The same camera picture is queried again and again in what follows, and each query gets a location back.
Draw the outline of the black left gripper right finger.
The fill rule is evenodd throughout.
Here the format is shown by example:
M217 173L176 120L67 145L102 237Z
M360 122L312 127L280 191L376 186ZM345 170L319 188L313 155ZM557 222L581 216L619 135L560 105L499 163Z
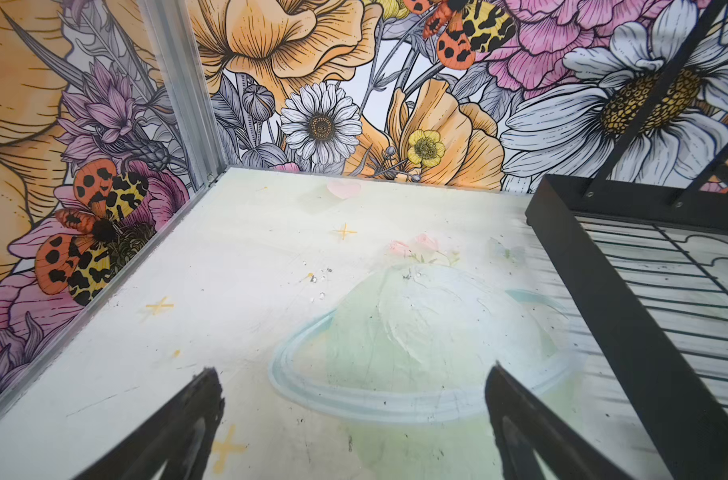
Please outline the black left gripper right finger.
M499 363L485 401L505 479L628 479L630 476L572 430Z

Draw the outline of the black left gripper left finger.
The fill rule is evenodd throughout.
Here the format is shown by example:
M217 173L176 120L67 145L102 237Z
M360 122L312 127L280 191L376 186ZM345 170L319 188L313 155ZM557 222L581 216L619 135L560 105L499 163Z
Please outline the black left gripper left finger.
M225 407L208 367L79 479L201 479Z

